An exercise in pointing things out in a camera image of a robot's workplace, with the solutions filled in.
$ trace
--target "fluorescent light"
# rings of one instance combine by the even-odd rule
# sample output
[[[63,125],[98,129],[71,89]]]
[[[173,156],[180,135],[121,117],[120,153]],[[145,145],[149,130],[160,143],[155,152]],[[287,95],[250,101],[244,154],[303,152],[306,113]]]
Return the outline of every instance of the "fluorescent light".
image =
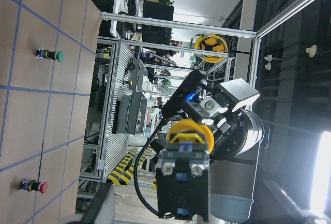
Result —
[[[310,197],[311,211],[322,216],[325,208],[331,169],[331,132],[323,132],[318,148]]]

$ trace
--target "computer monitor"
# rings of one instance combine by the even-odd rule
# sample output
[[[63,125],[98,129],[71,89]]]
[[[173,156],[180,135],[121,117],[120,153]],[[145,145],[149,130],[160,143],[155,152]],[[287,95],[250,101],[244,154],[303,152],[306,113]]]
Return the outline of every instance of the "computer monitor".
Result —
[[[172,6],[144,1],[143,17],[172,21],[173,15],[174,7]],[[170,44],[171,28],[150,25],[143,25],[142,27],[143,42]]]

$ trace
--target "green button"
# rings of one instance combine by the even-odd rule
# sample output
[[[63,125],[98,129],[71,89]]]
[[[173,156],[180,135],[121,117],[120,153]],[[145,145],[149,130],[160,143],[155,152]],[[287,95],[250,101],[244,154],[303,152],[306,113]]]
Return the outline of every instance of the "green button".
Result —
[[[64,52],[63,51],[59,51],[56,55],[56,59],[59,61],[59,62],[63,62],[64,60]]]

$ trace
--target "red button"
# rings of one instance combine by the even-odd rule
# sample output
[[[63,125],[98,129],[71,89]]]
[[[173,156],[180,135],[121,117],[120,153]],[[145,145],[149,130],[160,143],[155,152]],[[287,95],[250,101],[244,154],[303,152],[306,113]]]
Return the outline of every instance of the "red button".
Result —
[[[39,191],[40,193],[44,194],[47,191],[48,188],[48,183],[44,182],[40,185]]]

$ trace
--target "metal grate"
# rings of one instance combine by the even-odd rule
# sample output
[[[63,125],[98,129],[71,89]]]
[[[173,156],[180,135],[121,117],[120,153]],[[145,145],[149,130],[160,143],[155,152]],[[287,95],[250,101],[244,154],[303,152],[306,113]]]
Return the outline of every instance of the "metal grate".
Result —
[[[125,44],[121,44],[121,42],[119,42],[118,46],[116,47],[116,53],[111,73],[110,104],[106,133],[106,138],[108,139],[105,142],[106,152],[104,156],[104,178],[107,177],[121,161],[121,159],[123,159],[128,148],[128,135],[123,133],[113,134],[112,131],[116,122],[116,102],[121,100],[123,95],[132,95],[132,91],[129,89],[129,85],[123,84],[124,71],[128,66],[130,58],[132,58],[130,50]],[[130,73],[125,76],[127,80],[129,80],[130,77]]]

